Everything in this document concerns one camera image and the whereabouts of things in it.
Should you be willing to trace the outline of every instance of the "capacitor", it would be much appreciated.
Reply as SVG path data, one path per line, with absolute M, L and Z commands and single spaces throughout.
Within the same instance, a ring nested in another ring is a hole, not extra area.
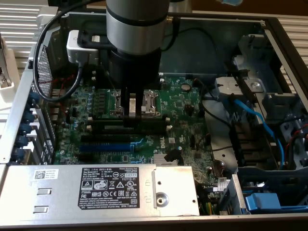
M 91 106 L 88 106 L 88 107 L 87 107 L 87 112 L 88 112 L 88 113 L 91 113 L 91 112 L 92 112 L 92 107 L 91 107 Z
M 206 167 L 206 173 L 207 175 L 210 175 L 212 173 L 213 168 L 212 167 Z
M 78 126 L 79 126 L 79 121 L 75 120 L 75 122 L 74 122 L 74 130 L 78 130 Z

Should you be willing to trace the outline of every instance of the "black pcie slot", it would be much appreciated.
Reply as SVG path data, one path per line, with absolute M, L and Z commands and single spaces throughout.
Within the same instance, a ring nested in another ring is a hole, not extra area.
M 134 140 L 130 136 L 110 136 L 110 135 L 83 135 L 81 136 L 81 142 L 133 142 Z
M 95 135 L 164 135 L 166 129 L 164 130 L 135 130 L 135 129 L 93 129 L 93 134 Z

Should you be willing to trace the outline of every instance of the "power supply label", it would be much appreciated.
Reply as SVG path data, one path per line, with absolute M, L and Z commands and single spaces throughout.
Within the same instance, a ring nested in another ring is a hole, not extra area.
M 82 210 L 140 208 L 138 167 L 82 169 L 78 206 Z

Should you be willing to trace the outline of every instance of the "black connector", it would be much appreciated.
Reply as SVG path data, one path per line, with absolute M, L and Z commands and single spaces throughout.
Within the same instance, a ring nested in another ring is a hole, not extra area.
M 171 150 L 167 155 L 165 155 L 164 159 L 167 162 L 173 162 L 174 160 L 178 160 L 178 165 L 184 166 L 184 160 L 181 155 L 181 151 L 178 149 Z
M 231 105 L 234 105 L 234 101 L 236 100 L 236 97 L 234 95 L 234 93 L 232 93 L 229 97 L 228 97 L 228 101 Z

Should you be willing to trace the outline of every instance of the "wire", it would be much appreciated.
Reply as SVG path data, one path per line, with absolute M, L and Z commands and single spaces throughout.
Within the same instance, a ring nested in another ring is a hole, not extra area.
M 63 96 L 59 97 L 59 98 L 49 98 L 48 96 L 46 96 L 40 85 L 39 85 L 39 70 L 38 70 L 38 64 L 39 64 L 39 51 L 40 51 L 40 47 L 45 39 L 45 36 L 46 36 L 46 33 L 47 31 L 51 28 L 51 26 L 57 21 L 57 20 L 60 20 L 62 16 L 64 16 L 66 13 L 76 9 L 76 8 L 79 8 L 79 7 L 82 7 L 84 5 L 87 5 L 87 4 L 90 4 L 90 3 L 94 3 L 94 2 L 99 2 L 101 0 L 87 0 L 87 1 L 83 1 L 83 2 L 79 2 L 79 3 L 76 3 L 70 7 L 68 7 L 67 9 L 61 11 L 60 13 L 58 13 L 56 16 L 54 16 L 47 24 L 46 26 L 44 27 L 44 29 L 42 30 L 39 38 L 38 38 L 38 41 L 37 41 L 37 45 L 35 47 L 35 51 L 34 51 L 34 59 L 33 59 L 33 82 L 34 82 L 34 85 L 38 91 L 38 94 L 40 95 L 40 97 L 42 99 L 44 99 L 45 101 L 48 101 L 48 102 L 54 102 L 54 103 L 57 103 L 57 102 L 60 102 L 62 100 L 65 100 L 67 99 L 68 97 L 70 97 L 73 92 L 77 89 L 77 87 L 79 86 L 80 84 L 80 81 L 81 81 L 81 78 L 82 78 L 82 70 L 83 70 L 83 66 L 82 65 L 79 65 L 78 67 L 78 75 L 76 77 L 76 80 L 73 84 L 73 86 L 66 92 L 66 94 L 64 94 Z
M 233 146 L 227 146 L 227 147 L 223 147 L 223 148 L 212 149 L 212 152 L 218 152 L 218 151 L 225 150 L 225 149 L 228 149 L 228 148 L 233 148 Z
M 308 127 L 308 124 L 305 124 L 303 127 L 301 127 L 300 129 L 298 129 L 298 130 L 296 130 L 296 131 L 294 132 L 293 136 L 291 137 L 290 141 L 288 142 L 288 144 L 287 144 L 286 147 L 285 147 L 285 150 L 284 150 L 285 156 L 287 156 L 288 148 L 289 148 L 289 146 L 291 146 L 292 140 L 297 139 L 297 136 L 299 135 L 300 131 L 303 130 L 304 128 L 306 128 L 306 127 Z M 294 157 L 293 146 L 291 146 L 291 149 L 292 149 L 292 151 L 289 152 L 288 169 L 291 168 L 291 163 L 292 163 L 293 157 Z
M 297 139 L 300 139 L 300 138 L 304 138 L 305 137 L 305 134 L 303 133 L 298 133 L 296 134 L 295 136 L 293 136 L 293 138 L 291 139 L 291 141 L 289 142 L 290 144 L 290 147 L 289 147 L 289 163 L 288 163 L 288 170 L 291 169 L 291 165 L 292 165 L 292 162 L 293 162 L 293 159 L 294 159 L 294 144 L 295 144 L 295 141 Z
M 202 99 L 203 99 L 203 100 L 214 100 L 214 101 L 220 102 L 219 99 L 215 99 L 215 98 L 213 98 L 213 97 L 211 97 L 211 96 L 203 96 Z
M 201 100 L 201 105 L 202 105 L 202 107 L 204 108 L 204 110 L 206 111 L 206 113 L 208 113 L 208 114 L 209 114 L 210 116 L 212 116 L 214 119 L 220 121 L 221 123 L 223 123 L 223 124 L 225 124 L 226 126 L 228 126 L 230 129 L 232 129 L 232 126 L 231 126 L 227 121 L 225 121 L 225 120 L 223 120 L 223 119 L 217 117 L 216 115 L 212 114 L 212 113 L 209 112 L 208 109 L 203 105 L 203 103 L 202 103 L 202 95 L 204 94 L 203 92 L 204 92 L 204 90 L 205 90 L 205 85 L 204 85 L 204 83 L 203 83 L 201 80 L 199 80 L 198 78 L 195 78 L 194 81 L 197 81 L 197 82 L 199 82 L 199 83 L 202 85 L 202 89 L 201 89 L 201 92 L 200 92 L 200 100 Z
M 304 116 L 301 116 L 301 117 L 294 117 L 294 118 L 286 119 L 284 121 L 279 122 L 278 125 L 288 123 L 288 122 L 293 122 L 293 121 L 296 121 L 296 120 L 299 120 L 299 119 L 304 119 L 304 118 L 305 118 Z
M 245 111 L 247 111 L 248 113 L 250 114 L 253 114 L 253 115 L 256 115 L 258 116 L 262 123 L 263 123 L 263 127 L 265 129 L 265 131 L 271 136 L 273 137 L 273 139 L 275 140 L 277 146 L 279 147 L 280 149 L 280 153 L 281 153 L 281 164 L 280 164 L 280 170 L 282 170 L 282 167 L 283 167 L 283 164 L 284 164 L 284 151 L 283 151 L 283 147 L 281 145 L 281 142 L 279 139 L 277 139 L 275 137 L 275 134 L 274 132 L 269 128 L 269 126 L 265 123 L 264 119 L 263 119 L 263 116 L 259 113 L 259 112 L 255 112 L 253 110 L 251 110 L 249 107 L 247 107 L 244 103 L 242 103 L 241 101 L 239 100 L 234 100 L 234 103 L 237 104 L 238 106 L 240 106 L 241 108 L 243 108 Z
M 208 211 L 209 211 L 209 214 L 212 215 L 212 208 L 211 208 L 211 205 L 210 203 L 206 203 L 206 206 L 208 207 Z
M 211 206 L 211 209 L 212 209 L 213 215 L 215 215 L 215 212 L 214 212 L 214 208 L 213 208 L 213 206 L 212 206 L 212 203 L 210 203 L 210 206 Z
M 308 127 L 308 124 L 305 124 L 304 126 L 302 126 L 300 129 L 296 130 L 293 134 L 293 136 L 291 137 L 290 141 L 288 142 L 288 144 L 285 147 L 285 156 L 287 155 L 287 151 L 288 151 L 288 147 L 290 146 L 290 143 L 292 141 L 292 139 L 294 139 L 294 136 L 296 136 L 301 130 L 303 130 L 304 128 Z
M 205 208 L 206 208 L 207 214 L 208 214 L 208 215 L 211 215 L 211 214 L 210 214 L 210 211 L 209 211 L 209 209 L 208 209 L 207 203 L 205 204 Z
M 215 43 L 215 41 L 214 41 L 212 35 L 210 35 L 205 29 L 203 29 L 203 28 L 201 28 L 201 27 L 192 27 L 192 28 L 188 28 L 188 29 L 185 29 L 185 30 L 181 30 L 181 31 L 179 32 L 179 34 L 182 34 L 182 33 L 185 33 L 185 32 L 187 32 L 187 31 L 191 31 L 191 30 L 200 31 L 200 32 L 202 32 L 205 36 L 207 36 L 207 37 L 210 39 L 210 41 L 211 41 L 211 43 L 212 43 L 212 45 L 213 45 L 213 47 L 214 47 L 214 49 L 215 49 L 215 53 L 216 53 L 217 57 L 220 58 L 220 55 L 219 55 L 219 53 L 218 53 L 218 47 L 217 47 L 217 45 L 216 45 L 216 43 Z
M 179 35 L 179 30 L 180 30 L 180 19 L 178 17 L 173 17 L 173 29 L 172 29 L 172 39 L 168 46 L 165 49 L 162 49 L 162 52 L 168 51 L 175 43 L 175 40 L 177 39 Z

